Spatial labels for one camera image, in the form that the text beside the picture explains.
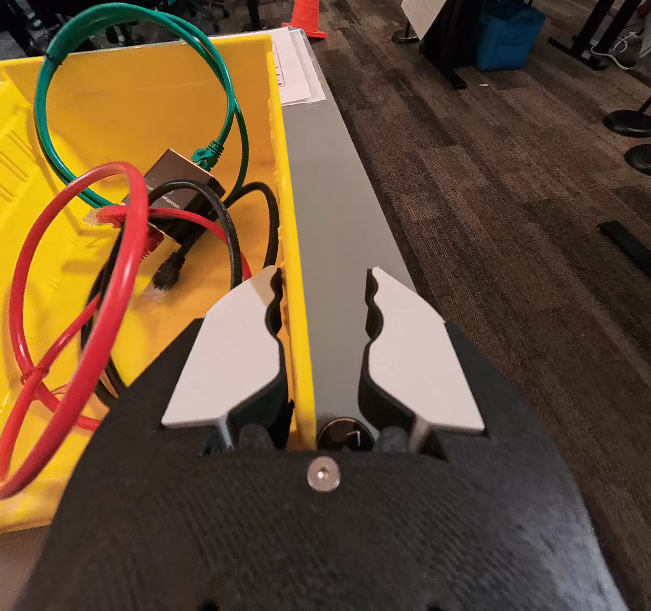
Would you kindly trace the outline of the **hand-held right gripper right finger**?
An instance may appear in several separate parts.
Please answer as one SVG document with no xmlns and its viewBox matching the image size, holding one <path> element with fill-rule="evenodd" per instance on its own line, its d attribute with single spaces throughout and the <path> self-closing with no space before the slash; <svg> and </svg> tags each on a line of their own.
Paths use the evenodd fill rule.
<svg viewBox="0 0 651 611">
<path fill-rule="evenodd" d="M 377 431 L 484 433 L 443 317 L 380 267 L 367 270 L 359 410 Z"/>
</svg>

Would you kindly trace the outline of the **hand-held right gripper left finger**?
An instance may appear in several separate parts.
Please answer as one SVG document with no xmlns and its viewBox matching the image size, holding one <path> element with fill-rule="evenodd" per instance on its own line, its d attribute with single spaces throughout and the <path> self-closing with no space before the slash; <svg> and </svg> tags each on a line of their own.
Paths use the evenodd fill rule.
<svg viewBox="0 0 651 611">
<path fill-rule="evenodd" d="M 202 318 L 161 423 L 167 429 L 269 428 L 288 404 L 281 330 L 282 272 L 269 266 Z"/>
</svg>

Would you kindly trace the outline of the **black network adapter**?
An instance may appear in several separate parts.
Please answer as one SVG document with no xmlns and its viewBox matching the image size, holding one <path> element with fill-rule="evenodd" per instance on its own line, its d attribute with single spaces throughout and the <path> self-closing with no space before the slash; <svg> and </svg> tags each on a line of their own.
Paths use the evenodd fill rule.
<svg viewBox="0 0 651 611">
<path fill-rule="evenodd" d="M 168 149 L 144 175 L 148 192 L 158 191 L 172 181 L 196 181 L 210 188 L 221 200 L 225 197 L 222 185 L 210 173 L 172 149 Z M 161 195 L 150 204 L 151 208 L 187 210 L 202 216 L 216 214 L 207 199 L 197 191 L 177 188 Z M 178 244 L 185 242 L 199 226 L 179 218 L 157 218 L 154 227 Z"/>
</svg>

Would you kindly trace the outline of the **yellow storage bin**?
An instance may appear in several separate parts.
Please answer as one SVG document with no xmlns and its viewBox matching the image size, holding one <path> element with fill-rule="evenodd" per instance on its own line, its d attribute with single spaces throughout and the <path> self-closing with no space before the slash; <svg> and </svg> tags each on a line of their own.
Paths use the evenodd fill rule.
<svg viewBox="0 0 651 611">
<path fill-rule="evenodd" d="M 295 401 L 291 439 L 313 447 L 316 413 L 307 315 L 290 177 L 281 121 L 281 96 L 272 76 L 273 42 L 265 36 L 213 40 L 232 78 L 249 138 L 246 183 L 268 184 L 280 208 L 279 260 L 286 286 L 283 343 Z M 41 58 L 1 62 L 1 426 L 22 389 L 8 337 L 7 308 L 16 259 L 42 210 L 63 184 L 50 170 L 35 135 L 33 101 Z M 164 151 L 186 158 L 216 139 L 226 114 L 218 79 L 191 47 L 172 42 L 69 56 L 47 95 L 55 149 L 80 176 L 121 160 L 143 173 Z M 90 207 L 71 202 L 46 232 L 29 271 L 25 330 L 34 362 L 82 312 L 117 235 L 87 225 Z M 195 318 L 229 287 L 227 249 L 204 235 L 188 257 L 178 285 L 155 303 L 142 295 L 149 278 L 173 250 L 165 240 L 142 264 L 113 354 L 131 383 Z"/>
</svg>

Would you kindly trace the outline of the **round desk grommet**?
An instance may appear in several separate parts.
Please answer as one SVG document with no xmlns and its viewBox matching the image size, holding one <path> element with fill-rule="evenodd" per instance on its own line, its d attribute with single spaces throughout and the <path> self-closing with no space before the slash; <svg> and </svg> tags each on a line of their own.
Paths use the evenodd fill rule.
<svg viewBox="0 0 651 611">
<path fill-rule="evenodd" d="M 319 451 L 370 452 L 375 440 L 369 429 L 350 417 L 336 418 L 326 423 L 316 437 Z"/>
</svg>

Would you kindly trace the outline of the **grey desk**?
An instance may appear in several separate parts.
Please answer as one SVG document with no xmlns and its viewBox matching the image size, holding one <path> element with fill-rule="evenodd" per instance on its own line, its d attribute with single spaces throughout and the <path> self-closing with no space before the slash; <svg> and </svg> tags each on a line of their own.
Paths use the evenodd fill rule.
<svg viewBox="0 0 651 611">
<path fill-rule="evenodd" d="M 367 269 L 413 282 L 326 82 L 326 100 L 283 106 L 308 326 L 316 425 L 360 416 Z M 340 484 L 307 481 L 319 453 L 202 454 L 208 428 L 164 431 L 155 362 L 91 441 L 15 610 L 425 609 L 397 498 L 407 453 L 335 452 Z"/>
</svg>

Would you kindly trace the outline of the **black round stand base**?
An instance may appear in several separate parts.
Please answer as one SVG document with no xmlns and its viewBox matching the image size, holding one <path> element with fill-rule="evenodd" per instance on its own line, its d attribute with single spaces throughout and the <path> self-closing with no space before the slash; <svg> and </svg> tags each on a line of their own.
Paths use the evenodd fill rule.
<svg viewBox="0 0 651 611">
<path fill-rule="evenodd" d="M 619 110 L 603 118 L 604 126 L 616 135 L 650 138 L 650 116 L 640 110 Z"/>
<path fill-rule="evenodd" d="M 638 172 L 650 176 L 650 143 L 638 144 L 624 153 L 624 159 L 630 167 Z"/>
</svg>

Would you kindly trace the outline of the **blue fabric bin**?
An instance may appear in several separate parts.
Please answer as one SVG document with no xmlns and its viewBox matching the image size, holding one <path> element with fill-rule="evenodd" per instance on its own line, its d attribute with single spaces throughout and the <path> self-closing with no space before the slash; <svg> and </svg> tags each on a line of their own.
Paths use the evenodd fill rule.
<svg viewBox="0 0 651 611">
<path fill-rule="evenodd" d="M 482 0 L 476 66 L 484 72 L 520 70 L 546 16 L 526 2 Z"/>
</svg>

